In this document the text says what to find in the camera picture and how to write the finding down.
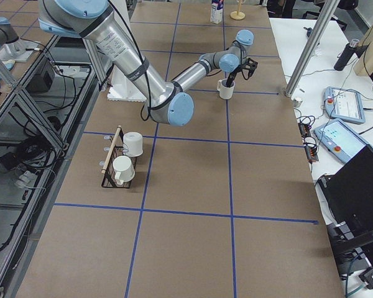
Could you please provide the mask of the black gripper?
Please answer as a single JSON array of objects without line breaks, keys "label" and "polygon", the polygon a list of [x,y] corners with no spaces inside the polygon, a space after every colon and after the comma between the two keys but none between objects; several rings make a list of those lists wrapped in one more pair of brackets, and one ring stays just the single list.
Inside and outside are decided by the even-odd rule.
[{"label": "black gripper", "polygon": [[252,58],[247,58],[243,64],[239,65],[232,73],[228,75],[228,78],[226,80],[226,87],[233,86],[234,80],[238,73],[242,73],[242,77],[244,79],[250,79],[253,76],[257,67],[257,61],[254,61]]}]

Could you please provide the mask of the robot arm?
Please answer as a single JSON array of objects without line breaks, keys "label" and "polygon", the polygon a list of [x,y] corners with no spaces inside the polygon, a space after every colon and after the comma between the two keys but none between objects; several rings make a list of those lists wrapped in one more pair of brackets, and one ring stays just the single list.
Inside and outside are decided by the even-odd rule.
[{"label": "robot arm", "polygon": [[13,59],[15,62],[26,63],[34,47],[27,50],[27,43],[21,40],[17,32],[5,17],[0,17],[0,59]]},{"label": "robot arm", "polygon": [[172,81],[165,81],[141,54],[128,28],[115,20],[108,1],[39,1],[40,28],[48,33],[92,41],[147,98],[144,109],[153,121],[172,126],[187,124],[195,105],[187,94],[213,70],[228,73],[232,83],[239,72],[255,72],[258,63],[247,56],[254,34],[240,30],[228,49],[205,53]]}]

